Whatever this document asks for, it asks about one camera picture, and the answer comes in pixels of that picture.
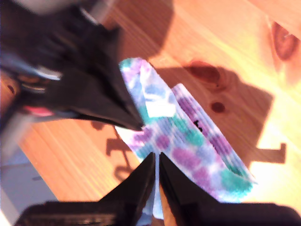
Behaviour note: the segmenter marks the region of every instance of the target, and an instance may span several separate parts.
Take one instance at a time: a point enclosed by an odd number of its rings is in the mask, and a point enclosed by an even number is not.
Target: wood grain
[[[272,31],[277,23],[300,39],[300,20],[298,0],[131,0],[105,24],[125,31],[121,58],[149,60],[203,106],[258,180],[248,202],[301,214],[301,47],[281,59]],[[208,65],[215,80],[201,76]],[[59,200],[100,199],[138,165],[113,127],[88,121],[34,125],[21,147]]]

